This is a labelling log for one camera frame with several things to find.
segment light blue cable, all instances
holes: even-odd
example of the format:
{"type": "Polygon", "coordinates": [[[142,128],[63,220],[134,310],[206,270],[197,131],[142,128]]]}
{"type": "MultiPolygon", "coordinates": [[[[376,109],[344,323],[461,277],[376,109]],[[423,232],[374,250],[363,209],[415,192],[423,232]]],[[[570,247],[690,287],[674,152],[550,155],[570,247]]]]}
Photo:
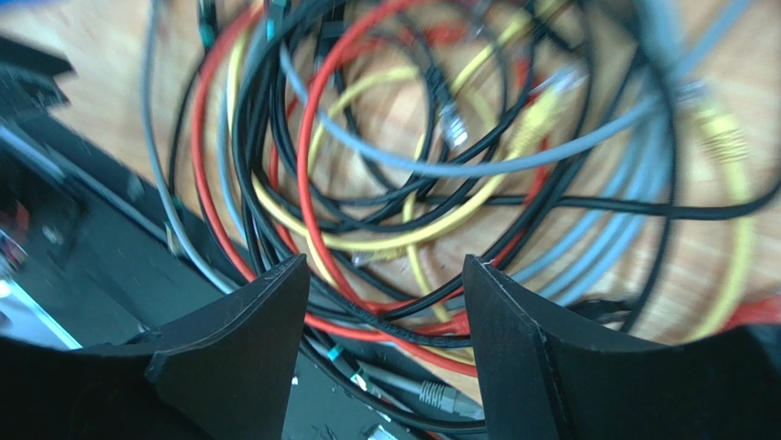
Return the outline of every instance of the light blue cable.
{"type": "MultiPolygon", "coordinates": [[[[641,158],[640,152],[643,147],[645,147],[645,145],[640,142],[634,142],[627,148],[626,154],[624,154],[615,174],[613,174],[613,177],[608,184],[599,193],[600,197],[617,196],[622,187],[627,184],[627,179],[629,177],[636,177],[636,174],[631,174],[633,171],[637,172],[637,170],[641,169],[643,166],[643,163],[639,160],[639,158],[641,158]]],[[[575,246],[575,244],[586,235],[603,215],[604,213],[602,211],[587,211],[558,243],[549,248],[535,261],[529,263],[528,266],[519,269],[512,275],[512,278],[519,283],[524,283],[555,261],[559,260],[562,255],[575,246]]]]}
{"type": "Polygon", "coordinates": [[[223,199],[225,200],[225,206],[227,207],[230,219],[233,221],[236,230],[238,230],[242,238],[247,240],[244,234],[244,227],[241,224],[241,214],[238,213],[238,206],[236,205],[236,199],[233,197],[233,190],[231,189],[230,182],[230,167],[228,166],[230,151],[227,148],[227,89],[228,85],[226,83],[225,94],[222,99],[220,99],[220,114],[217,120],[217,169],[219,170],[220,175],[220,189],[223,192],[223,199]]]}
{"type": "Polygon", "coordinates": [[[152,68],[154,65],[156,41],[155,33],[160,16],[160,0],[151,0],[149,12],[149,22],[147,29],[147,44],[144,56],[144,63],[141,72],[141,122],[144,126],[144,139],[146,140],[149,162],[151,163],[152,174],[155,178],[155,185],[158,188],[160,199],[163,203],[166,216],[168,217],[170,227],[179,239],[181,247],[184,249],[187,257],[192,264],[222,293],[230,293],[236,289],[235,284],[218,274],[212,266],[206,262],[193,246],[190,238],[187,237],[187,231],[176,213],[171,195],[166,187],[165,177],[163,177],[160,156],[158,156],[157,143],[155,141],[154,126],[152,122],[151,111],[151,92],[152,92],[152,68]]]}
{"type": "MultiPolygon", "coordinates": [[[[667,157],[670,156],[670,151],[666,152],[667,157]]],[[[665,186],[665,181],[669,175],[669,170],[656,175],[655,181],[651,183],[653,189],[651,192],[660,190],[665,186]]],[[[648,197],[646,200],[653,201],[654,198],[648,197]]],[[[593,264],[579,280],[569,286],[556,302],[562,306],[568,306],[571,303],[576,302],[582,298],[587,292],[591,290],[594,284],[599,281],[610,268],[612,268],[616,261],[626,252],[627,248],[636,238],[637,234],[643,229],[645,222],[648,218],[644,215],[633,214],[618,214],[628,215],[631,219],[628,225],[623,229],[621,234],[615,238],[613,246],[605,251],[604,254],[599,256],[599,261],[593,264]]]]}
{"type": "MultiPolygon", "coordinates": [[[[675,61],[681,58],[679,41],[683,38],[680,35],[681,25],[676,20],[677,15],[673,14],[674,7],[669,2],[659,2],[658,0],[637,0],[636,4],[649,11],[642,17],[645,32],[643,38],[647,41],[646,47],[652,52],[651,56],[656,57],[666,66],[674,66],[675,61]]],[[[709,50],[707,45],[700,45],[700,47],[709,50]]],[[[681,80],[680,77],[676,76],[676,70],[671,69],[669,74],[672,77],[672,83],[681,80]]],[[[654,95],[656,92],[646,81],[641,86],[641,94],[654,95]]],[[[651,117],[645,119],[643,129],[647,130],[647,135],[633,136],[632,141],[661,146],[656,148],[659,149],[657,156],[671,160],[669,152],[664,151],[664,146],[667,145],[663,144],[665,137],[662,136],[666,133],[665,121],[655,116],[662,114],[663,111],[664,108],[660,106],[659,112],[653,112],[651,117]]],[[[655,200],[664,187],[665,179],[669,174],[668,167],[662,166],[658,169],[659,172],[655,176],[643,179],[648,184],[647,190],[643,191],[644,194],[626,194],[625,198],[633,199],[640,195],[639,200],[641,201],[655,200]]],[[[646,218],[643,216],[635,218],[627,214],[615,215],[604,228],[602,235],[595,240],[580,260],[566,273],[545,286],[541,294],[546,297],[559,295],[569,285],[566,293],[560,296],[560,303],[568,305],[580,299],[621,258],[640,232],[645,220],[646,218]]]]}
{"type": "MultiPolygon", "coordinates": [[[[675,68],[675,75],[683,77],[689,74],[698,62],[715,47],[721,37],[729,30],[731,25],[737,20],[737,17],[749,4],[751,4],[751,2],[752,0],[732,0],[732,3],[724,8],[714,24],[711,25],[700,43],[678,63],[675,68]]],[[[658,11],[655,7],[651,7],[649,14],[653,14],[654,12],[658,11]]],[[[302,103],[306,103],[309,94],[303,81],[293,67],[290,52],[284,45],[280,48],[280,66],[287,75],[293,91],[298,95],[302,103]]],[[[659,103],[659,100],[660,98],[657,94],[649,96],[643,99],[633,109],[626,112],[624,116],[614,119],[591,133],[556,148],[519,159],[474,165],[417,162],[404,156],[388,153],[347,132],[339,124],[328,118],[327,113],[322,109],[318,109],[317,115],[320,122],[331,135],[345,146],[368,159],[381,162],[386,166],[435,177],[478,177],[528,170],[566,159],[587,149],[591,149],[604,140],[612,138],[626,128],[636,124],[640,119],[649,114],[655,105],[659,103]]]]}
{"type": "MultiPolygon", "coordinates": [[[[640,175],[637,176],[632,182],[632,185],[627,189],[625,198],[631,200],[638,199],[655,199],[662,189],[662,186],[651,188],[650,182],[654,180],[654,170],[664,170],[667,168],[665,163],[660,159],[654,160],[654,158],[660,158],[663,155],[659,148],[659,143],[662,140],[661,134],[654,130],[655,125],[641,124],[635,131],[635,137],[632,137],[632,142],[646,142],[648,147],[645,149],[643,155],[643,161],[651,162],[651,167],[642,167],[640,175]]],[[[658,176],[664,174],[663,172],[657,172],[658,176]]],[[[586,270],[588,270],[595,261],[599,260],[605,253],[615,248],[615,240],[618,235],[622,234],[625,228],[629,224],[630,217],[627,214],[617,214],[612,217],[610,222],[602,230],[591,246],[586,252],[583,253],[580,258],[570,265],[567,270],[555,277],[551,282],[545,285],[539,290],[539,294],[545,298],[551,298],[554,295],[563,291],[568,285],[574,282],[580,277],[586,270]]]]}

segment yellow connector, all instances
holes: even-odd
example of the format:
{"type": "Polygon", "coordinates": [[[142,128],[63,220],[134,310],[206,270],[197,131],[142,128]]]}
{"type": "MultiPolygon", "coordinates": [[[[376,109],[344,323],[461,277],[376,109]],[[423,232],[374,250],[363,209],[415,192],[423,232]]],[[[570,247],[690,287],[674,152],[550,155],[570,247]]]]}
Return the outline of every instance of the yellow connector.
{"type": "Polygon", "coordinates": [[[533,145],[542,142],[561,119],[567,106],[570,91],[583,82],[583,76],[575,68],[555,72],[538,89],[542,92],[524,114],[508,146],[508,160],[521,157],[533,145]]]}
{"type": "MultiPolygon", "coordinates": [[[[702,145],[723,167],[731,200],[743,204],[751,199],[749,177],[743,166],[748,157],[745,136],[737,118],[722,105],[702,82],[687,84],[682,104],[697,125],[702,145]]],[[[732,317],[743,298],[743,285],[751,270],[754,250],[754,220],[742,217],[734,221],[733,250],[719,294],[705,319],[686,337],[700,339],[718,332],[732,317]]]]}
{"type": "Polygon", "coordinates": [[[691,108],[690,117],[702,135],[705,151],[720,162],[744,160],[748,148],[738,119],[704,83],[685,88],[684,106],[691,108]]]}

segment yellow cable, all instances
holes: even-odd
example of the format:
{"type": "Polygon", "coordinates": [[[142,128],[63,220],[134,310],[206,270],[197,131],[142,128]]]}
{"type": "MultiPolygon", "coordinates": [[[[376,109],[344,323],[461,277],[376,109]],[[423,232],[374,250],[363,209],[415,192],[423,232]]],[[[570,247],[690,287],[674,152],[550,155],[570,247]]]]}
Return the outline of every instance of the yellow cable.
{"type": "MultiPolygon", "coordinates": [[[[478,99],[478,97],[469,90],[467,90],[465,95],[467,99],[475,107],[479,115],[491,114],[490,108],[488,108],[488,104],[486,103],[485,100],[478,99]]],[[[420,140],[418,141],[418,146],[415,150],[416,159],[420,158],[421,154],[423,154],[423,146],[424,146],[424,138],[421,137],[420,140]]],[[[410,192],[410,195],[408,195],[407,198],[404,199],[404,206],[401,209],[401,220],[404,222],[409,222],[413,219],[415,202],[417,200],[415,195],[416,192],[410,192]]],[[[431,282],[429,282],[428,277],[425,274],[425,270],[420,258],[420,253],[418,251],[417,245],[414,243],[407,245],[406,251],[407,251],[407,259],[410,261],[410,267],[412,267],[412,274],[415,277],[415,281],[418,283],[418,288],[420,288],[421,293],[423,295],[427,295],[431,293],[434,290],[434,288],[432,287],[431,282]]],[[[446,323],[450,321],[450,313],[447,311],[444,305],[437,303],[432,306],[432,311],[434,312],[434,315],[440,322],[446,323]]]]}
{"type": "MultiPolygon", "coordinates": [[[[405,71],[404,75],[401,76],[406,76],[407,78],[416,74],[416,69],[410,67],[376,73],[366,77],[347,89],[336,103],[336,107],[339,109],[339,111],[341,111],[358,94],[362,93],[370,86],[380,83],[387,83],[388,81],[398,81],[400,77],[400,71],[405,71]]],[[[525,151],[527,151],[533,145],[538,144],[542,138],[544,138],[550,131],[553,130],[557,122],[556,116],[560,113],[561,110],[559,108],[559,95],[561,93],[554,91],[553,89],[554,88],[548,88],[545,90],[537,99],[537,101],[531,106],[531,108],[522,115],[522,127],[524,127],[524,130],[518,130],[515,139],[509,145],[510,151],[507,154],[508,160],[519,158],[525,151]]],[[[323,129],[321,126],[319,126],[318,130],[315,132],[315,136],[313,137],[313,143],[314,140],[318,138],[317,134],[322,132],[323,129]]],[[[364,240],[349,240],[340,236],[323,234],[323,239],[326,245],[333,249],[376,251],[388,248],[402,248],[412,243],[420,243],[436,237],[440,237],[441,235],[446,234],[460,226],[464,220],[472,216],[491,197],[491,195],[496,191],[505,178],[506,175],[498,175],[490,178],[486,184],[466,203],[459,206],[448,216],[444,216],[429,225],[417,228],[408,233],[391,238],[364,240]]],[[[306,237],[306,226],[293,215],[281,208],[281,206],[279,206],[273,199],[271,199],[269,194],[258,181],[257,177],[253,176],[253,184],[258,199],[269,210],[269,212],[278,221],[283,223],[289,229],[293,230],[296,234],[306,237]]]]}
{"type": "MultiPolygon", "coordinates": [[[[537,14],[537,17],[543,21],[547,21],[566,3],[567,2],[565,0],[547,0],[540,6],[541,12],[537,14]]],[[[532,20],[529,18],[528,14],[513,14],[510,20],[510,24],[504,29],[504,31],[501,32],[501,34],[499,34],[499,45],[504,46],[512,42],[514,39],[520,38],[531,29],[529,26],[531,24],[532,20]]],[[[467,81],[469,81],[469,78],[474,76],[475,72],[477,72],[478,69],[490,59],[491,55],[493,55],[493,52],[494,48],[492,46],[487,46],[480,53],[478,53],[478,55],[472,59],[469,64],[467,64],[467,67],[465,67],[464,70],[458,74],[458,76],[453,80],[453,83],[450,85],[450,89],[453,94],[460,92],[461,88],[463,88],[467,81]]]]}
{"type": "MultiPolygon", "coordinates": [[[[706,151],[722,166],[735,204],[751,200],[749,176],[744,163],[748,155],[743,131],[731,113],[722,108],[715,97],[706,92],[693,112],[693,118],[704,137],[706,151]]],[[[687,341],[718,332],[732,317],[743,298],[743,286],[751,271],[754,251],[754,219],[741,217],[733,221],[733,250],[724,281],[705,318],[686,337],[687,341]]]]}
{"type": "Polygon", "coordinates": [[[225,95],[225,101],[227,103],[227,118],[230,123],[228,124],[228,136],[233,136],[233,116],[236,111],[236,96],[238,95],[239,77],[241,76],[242,67],[244,64],[244,56],[247,53],[247,44],[249,41],[249,32],[251,29],[245,30],[236,40],[233,50],[231,50],[230,60],[228,61],[227,69],[227,91],[225,95]]]}
{"type": "MultiPolygon", "coordinates": [[[[397,69],[394,69],[394,70],[391,70],[391,71],[388,71],[388,72],[371,75],[371,76],[365,78],[364,80],[356,82],[355,85],[353,85],[350,88],[346,89],[344,91],[343,95],[342,95],[342,96],[346,96],[346,99],[344,100],[344,102],[342,102],[342,100],[340,100],[336,104],[332,105],[331,108],[328,109],[328,115],[331,116],[331,117],[336,116],[337,114],[342,112],[344,110],[344,108],[347,105],[349,105],[352,102],[353,99],[355,99],[355,97],[359,96],[361,92],[365,91],[366,89],[368,89],[368,88],[370,88],[370,87],[372,87],[374,85],[378,85],[378,84],[383,84],[384,85],[384,84],[391,83],[391,82],[399,82],[399,81],[409,80],[409,79],[414,78],[416,75],[417,75],[417,70],[415,68],[413,68],[413,67],[400,67],[400,68],[397,68],[397,69]]],[[[465,93],[465,97],[467,98],[467,101],[476,109],[476,111],[477,111],[478,115],[480,116],[480,118],[482,119],[482,122],[485,125],[485,127],[492,127],[493,125],[496,124],[496,119],[495,119],[495,117],[493,117],[488,103],[485,101],[485,99],[482,98],[482,96],[480,96],[477,93],[465,93]]],[[[318,126],[317,130],[314,132],[314,135],[313,135],[312,146],[310,148],[310,158],[312,157],[312,155],[316,155],[317,152],[319,151],[320,147],[323,145],[322,139],[323,139],[324,135],[325,135],[325,130],[324,130],[323,126],[322,125],[318,126]]],[[[423,145],[424,145],[424,137],[421,137],[418,140],[418,147],[417,147],[417,150],[415,151],[415,158],[419,158],[420,155],[423,153],[423,145]]],[[[303,225],[303,223],[299,222],[298,219],[296,219],[295,217],[290,215],[290,213],[288,213],[287,211],[284,211],[283,208],[280,205],[278,205],[275,201],[273,201],[273,199],[271,199],[270,195],[267,192],[265,192],[265,189],[262,189],[262,187],[261,187],[261,191],[263,191],[264,196],[263,196],[263,198],[261,198],[260,195],[258,194],[258,198],[260,199],[260,202],[265,207],[267,207],[267,209],[269,207],[266,205],[266,202],[267,201],[273,202],[274,204],[276,204],[276,206],[274,207],[273,211],[287,213],[286,218],[288,218],[288,221],[291,221],[291,222],[295,221],[295,223],[297,223],[299,225],[299,227],[303,228],[302,231],[304,231],[304,232],[306,231],[306,226],[303,225]]],[[[287,223],[285,223],[284,220],[281,220],[281,222],[284,225],[287,225],[287,223]]],[[[307,241],[307,245],[309,246],[309,249],[314,249],[313,246],[312,246],[313,243],[312,243],[308,233],[306,233],[304,236],[306,237],[306,241],[307,241]]],[[[415,246],[415,244],[416,243],[413,242],[413,243],[410,243],[409,245],[407,245],[408,247],[412,247],[412,254],[409,252],[409,248],[408,248],[408,253],[407,254],[408,254],[408,256],[410,256],[410,264],[412,266],[412,271],[415,274],[415,277],[416,277],[416,279],[418,280],[418,282],[420,284],[421,280],[425,280],[425,274],[424,274],[423,265],[421,264],[419,255],[417,253],[417,247],[415,246]]],[[[386,249],[369,250],[369,251],[365,250],[365,252],[368,253],[368,259],[369,260],[376,261],[376,260],[379,260],[379,259],[394,259],[394,258],[400,257],[401,255],[403,255],[402,250],[403,250],[403,247],[388,247],[386,249]]],[[[319,253],[313,251],[312,252],[312,259],[313,259],[313,263],[314,263],[315,267],[324,275],[325,280],[333,285],[334,281],[330,277],[330,275],[328,274],[328,270],[325,269],[325,264],[323,263],[323,260],[321,259],[319,253]]],[[[425,287],[423,287],[422,284],[421,284],[421,289],[422,289],[424,294],[427,294],[427,293],[429,293],[432,290],[431,287],[425,288],[425,287]]],[[[446,322],[446,321],[450,320],[450,317],[447,315],[447,312],[446,312],[445,308],[443,306],[441,306],[441,305],[439,305],[438,307],[434,308],[434,313],[443,322],[446,322]]]]}

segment ethernet cable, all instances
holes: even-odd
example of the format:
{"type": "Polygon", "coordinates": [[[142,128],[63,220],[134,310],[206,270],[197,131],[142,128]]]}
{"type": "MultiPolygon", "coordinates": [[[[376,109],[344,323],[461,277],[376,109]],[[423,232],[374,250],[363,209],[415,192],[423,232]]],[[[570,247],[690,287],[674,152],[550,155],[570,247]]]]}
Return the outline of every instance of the ethernet cable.
{"type": "MultiPolygon", "coordinates": [[[[502,33],[502,36],[503,36],[503,37],[501,37],[500,39],[502,39],[502,41],[507,41],[507,40],[509,39],[509,38],[508,38],[508,35],[510,35],[511,33],[512,33],[512,32],[507,32],[507,31],[503,32],[503,33],[502,33]]],[[[483,54],[486,54],[486,55],[488,55],[488,56],[489,56],[489,55],[490,55],[490,48],[487,48],[486,50],[484,50],[484,51],[483,51],[483,54]]],[[[470,65],[472,65],[472,66],[475,66],[475,62],[474,62],[474,61],[472,61],[472,63],[470,63],[470,65]]],[[[459,89],[461,86],[463,86],[463,84],[466,82],[466,79],[468,78],[468,76],[467,76],[465,73],[466,73],[468,70],[470,70],[470,69],[474,69],[474,70],[476,70],[476,69],[477,69],[477,67],[471,67],[471,68],[467,67],[467,68],[465,69],[465,71],[464,71],[464,72],[462,72],[460,75],[458,75],[458,76],[456,77],[456,81],[455,81],[455,84],[454,84],[454,87],[453,87],[453,88],[454,88],[454,90],[455,90],[456,92],[457,92],[457,91],[458,91],[458,89],[459,89]]]]}
{"type": "MultiPolygon", "coordinates": [[[[388,81],[396,81],[403,78],[409,79],[416,74],[417,71],[414,68],[409,67],[375,73],[366,78],[363,78],[342,94],[338,101],[338,108],[341,110],[345,105],[347,105],[347,103],[354,99],[355,96],[377,83],[387,83],[388,81]]],[[[526,117],[535,119],[535,124],[543,125],[542,130],[545,131],[542,133],[543,136],[553,128],[554,124],[552,122],[556,120],[555,115],[560,113],[560,108],[557,107],[559,99],[557,95],[560,92],[561,90],[551,91],[551,93],[548,94],[543,93],[543,96],[546,96],[546,99],[542,99],[541,97],[538,102],[532,106],[529,113],[526,114],[526,117]]],[[[542,139],[542,137],[540,137],[541,133],[533,134],[533,137],[519,139],[522,144],[517,144],[516,147],[513,147],[511,152],[508,153],[509,156],[520,156],[531,145],[538,143],[539,140],[542,139]]],[[[474,212],[479,209],[482,204],[495,192],[496,188],[499,187],[503,180],[504,177],[499,178],[499,176],[496,176],[496,178],[486,182],[486,184],[476,194],[474,194],[468,202],[459,206],[448,216],[442,217],[441,219],[429,225],[415,229],[410,233],[394,236],[391,238],[370,240],[349,240],[340,236],[324,235],[325,242],[330,248],[333,249],[371,252],[381,249],[403,248],[411,243],[420,243],[434,239],[436,237],[440,237],[453,228],[458,227],[464,220],[473,215],[474,212]]],[[[296,234],[302,237],[308,236],[306,227],[297,218],[293,217],[287,211],[281,209],[281,206],[279,206],[275,201],[273,201],[273,199],[271,199],[270,195],[265,191],[257,177],[253,176],[253,183],[255,184],[255,192],[257,197],[274,216],[274,218],[283,223],[287,228],[294,231],[296,234]]]]}
{"type": "Polygon", "coordinates": [[[152,66],[155,57],[156,41],[155,32],[160,17],[160,0],[152,0],[149,11],[149,21],[147,29],[147,44],[144,55],[144,64],[141,73],[141,122],[144,126],[144,139],[146,140],[149,162],[154,175],[155,185],[158,188],[160,199],[163,203],[166,216],[169,219],[170,227],[173,229],[176,237],[179,239],[184,252],[192,261],[192,264],[222,293],[228,294],[236,289],[236,285],[223,275],[219,274],[212,266],[204,260],[193,246],[193,242],[187,236],[182,220],[176,212],[176,207],[171,195],[166,188],[165,177],[163,176],[160,156],[158,156],[157,142],[155,140],[154,123],[152,122],[151,111],[151,89],[152,89],[152,66]]]}
{"type": "MultiPolygon", "coordinates": [[[[641,9],[653,10],[653,16],[648,16],[643,22],[643,29],[646,33],[645,39],[655,42],[650,48],[655,52],[657,59],[663,60],[663,63],[673,66],[675,60],[680,58],[680,47],[678,41],[681,40],[680,26],[675,21],[673,7],[669,3],[638,2],[641,9]]],[[[680,81],[678,70],[669,69],[667,73],[673,83],[680,81]]],[[[640,96],[653,95],[654,90],[647,83],[647,80],[641,86],[640,96]]],[[[638,136],[635,131],[631,142],[642,142],[648,146],[660,145],[666,133],[665,121],[658,116],[651,115],[646,118],[641,126],[645,126],[645,135],[638,136]]],[[[658,152],[659,158],[669,158],[664,150],[658,152]]],[[[641,201],[653,201],[665,185],[668,175],[668,169],[664,166],[656,167],[655,177],[649,176],[643,179],[641,185],[644,186],[644,195],[636,193],[641,189],[637,186],[631,187],[635,193],[624,194],[627,200],[634,200],[638,196],[641,201]]],[[[556,301],[563,306],[579,300],[585,295],[591,287],[604,276],[604,274],[619,260],[628,246],[634,241],[634,238],[642,229],[646,217],[630,216],[627,214],[614,214],[610,222],[603,229],[592,246],[584,252],[580,259],[574,263],[566,274],[562,274],[544,288],[540,293],[545,297],[556,297],[556,301]]]]}
{"type": "MultiPolygon", "coordinates": [[[[730,189],[730,197],[736,204],[751,199],[750,179],[744,163],[748,156],[745,136],[740,124],[718,102],[706,86],[700,86],[692,105],[692,119],[703,137],[705,151],[723,168],[730,189]]],[[[686,336],[686,340],[700,339],[721,330],[734,314],[743,298],[743,285],[751,271],[754,249],[754,219],[741,217],[733,221],[733,250],[713,304],[705,318],[686,336]]]]}
{"type": "MultiPolygon", "coordinates": [[[[730,5],[728,5],[721,12],[714,24],[711,25],[710,29],[708,32],[706,32],[705,36],[702,38],[699,44],[695,46],[695,48],[692,49],[684,59],[678,62],[674,69],[674,76],[684,77],[689,74],[705,57],[705,55],[716,45],[718,40],[721,39],[721,37],[727,32],[727,30],[742,14],[745,8],[751,4],[751,1],[752,0],[732,0],[730,5]]],[[[648,12],[653,13],[654,11],[654,8],[650,8],[648,12]]],[[[356,23],[356,26],[358,24],[365,23],[361,21],[356,23]]],[[[301,78],[298,76],[298,72],[293,67],[290,53],[285,49],[280,50],[280,66],[287,75],[288,81],[299,100],[302,103],[308,103],[309,92],[307,91],[307,88],[303,84],[301,78]]],[[[327,72],[325,72],[324,69],[319,74],[327,74],[327,72]]],[[[415,162],[405,158],[404,156],[382,151],[381,149],[378,149],[375,146],[367,143],[365,140],[354,137],[339,124],[328,118],[327,113],[323,110],[317,111],[317,117],[336,139],[338,139],[348,148],[353,149],[357,153],[365,156],[370,160],[375,160],[392,168],[414,171],[422,175],[455,178],[490,176],[528,170],[530,168],[536,168],[551,162],[566,159],[587,149],[591,149],[606,139],[612,138],[626,128],[635,125],[641,119],[647,117],[649,113],[655,108],[657,103],[659,103],[658,96],[648,96],[640,103],[638,103],[634,108],[626,112],[624,116],[595,129],[583,137],[574,139],[556,148],[519,159],[474,165],[431,164],[415,162]]]]}

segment wooden surface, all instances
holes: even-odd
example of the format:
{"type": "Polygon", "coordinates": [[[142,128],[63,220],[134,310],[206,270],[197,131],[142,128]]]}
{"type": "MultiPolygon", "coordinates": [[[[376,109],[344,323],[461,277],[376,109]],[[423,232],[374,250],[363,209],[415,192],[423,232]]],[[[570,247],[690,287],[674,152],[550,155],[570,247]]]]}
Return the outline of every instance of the wooden surface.
{"type": "MultiPolygon", "coordinates": [[[[194,25],[195,2],[171,2],[172,10],[164,15],[160,32],[160,48],[155,70],[154,120],[157,138],[167,158],[168,143],[176,103],[188,70],[198,57],[199,43],[194,25]]],[[[232,5],[238,1],[228,2],[232,5]]],[[[680,0],[687,42],[696,41],[710,21],[721,11],[727,0],[700,2],[680,0]]],[[[139,175],[151,178],[139,119],[139,66],[148,18],[148,2],[106,2],[103,0],[70,0],[50,2],[35,7],[10,7],[0,10],[0,31],[20,37],[43,48],[64,53],[78,72],[78,78],[61,83],[72,105],[57,111],[57,117],[94,144],[106,149],[139,175]]],[[[426,21],[436,21],[441,14],[433,12],[426,21]]],[[[743,122],[751,150],[751,178],[756,193],[776,178],[776,156],[779,154],[779,116],[781,116],[781,4],[775,0],[756,0],[736,28],[718,49],[698,69],[715,84],[723,99],[743,122]]],[[[578,39],[577,32],[561,24],[567,35],[578,39]]],[[[599,83],[597,95],[604,97],[615,77],[621,73],[631,48],[616,37],[615,29],[596,18],[598,29],[599,83]]],[[[458,52],[443,51],[452,72],[463,66],[479,44],[458,52]]],[[[555,57],[545,57],[544,67],[555,64],[555,57]]],[[[373,57],[359,66],[363,72],[398,64],[394,57],[373,57]]],[[[486,69],[474,81],[484,95],[495,98],[494,75],[486,69]]],[[[358,102],[356,113],[369,139],[387,149],[412,151],[423,129],[424,109],[420,106],[421,89],[416,84],[387,85],[368,93],[358,102]]],[[[214,119],[208,130],[214,132],[214,119]]],[[[472,124],[470,133],[480,131],[472,124]]],[[[684,200],[687,204],[716,205],[727,203],[724,184],[718,170],[702,157],[696,142],[684,133],[686,170],[684,200]]],[[[595,159],[578,178],[573,193],[594,193],[611,172],[611,164],[622,151],[625,137],[619,137],[598,148],[595,159]]],[[[186,142],[179,167],[181,197],[190,207],[196,207],[192,167],[186,142]]],[[[377,193],[359,161],[335,143],[326,144],[324,155],[315,173],[315,181],[326,191],[340,195],[377,193]]],[[[214,145],[207,145],[210,153],[214,145]]],[[[503,191],[515,192],[528,184],[529,173],[513,176],[503,185],[503,191]]],[[[389,171],[401,182],[403,173],[389,171]]],[[[215,174],[213,187],[216,188],[215,174]]],[[[551,215],[530,248],[511,269],[523,266],[544,252],[557,237],[576,222],[582,213],[558,210],[551,215]]],[[[484,209],[455,233],[422,247],[422,257],[433,284],[449,280],[460,272],[463,256],[480,253],[517,215],[509,208],[484,209]]],[[[757,216],[759,236],[754,252],[753,272],[746,286],[746,296],[760,298],[779,290],[781,276],[777,265],[781,261],[781,209],[774,203],[771,209],[757,216]]],[[[625,295],[637,292],[644,271],[654,255],[658,222],[649,222],[642,236],[621,263],[592,290],[597,295],[625,295]]],[[[584,245],[566,255],[542,276],[528,283],[535,289],[545,284],[569,262],[584,245]]],[[[730,253],[728,223],[678,222],[673,253],[666,265],[663,282],[650,304],[637,335],[661,342],[674,342],[696,323],[716,292],[730,253]]],[[[409,292],[418,292],[406,258],[377,265],[377,271],[409,292]]],[[[367,297],[377,293],[358,285],[367,297]]],[[[454,377],[437,371],[444,379],[477,396],[473,379],[454,377]]]]}

